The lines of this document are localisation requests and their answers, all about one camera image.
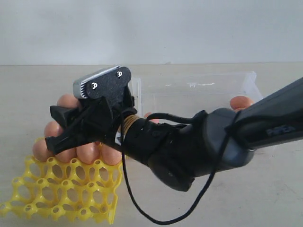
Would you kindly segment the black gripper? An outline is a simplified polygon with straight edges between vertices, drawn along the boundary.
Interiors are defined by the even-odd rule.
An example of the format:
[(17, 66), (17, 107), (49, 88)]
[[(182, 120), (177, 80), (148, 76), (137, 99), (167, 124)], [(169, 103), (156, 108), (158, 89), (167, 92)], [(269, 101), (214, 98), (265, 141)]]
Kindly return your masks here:
[(57, 137), (45, 138), (48, 150), (57, 155), (99, 140), (121, 151), (121, 141), (116, 140), (117, 131), (126, 117), (136, 114), (129, 87), (91, 89), (82, 86), (74, 87), (73, 94), (82, 104), (81, 111), (79, 107), (50, 106), (51, 117), (65, 130)]

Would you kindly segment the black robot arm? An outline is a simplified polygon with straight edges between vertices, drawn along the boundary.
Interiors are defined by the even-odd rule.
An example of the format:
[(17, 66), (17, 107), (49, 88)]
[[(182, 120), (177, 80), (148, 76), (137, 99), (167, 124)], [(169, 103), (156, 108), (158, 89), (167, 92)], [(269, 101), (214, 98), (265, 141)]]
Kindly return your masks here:
[(83, 91), (82, 108), (50, 107), (63, 133), (46, 138), (47, 148), (59, 154), (100, 141), (177, 191), (188, 191), (196, 177), (245, 166), (259, 148), (303, 137), (302, 79), (242, 111), (219, 108), (192, 118), (137, 116), (127, 82), (108, 79)]

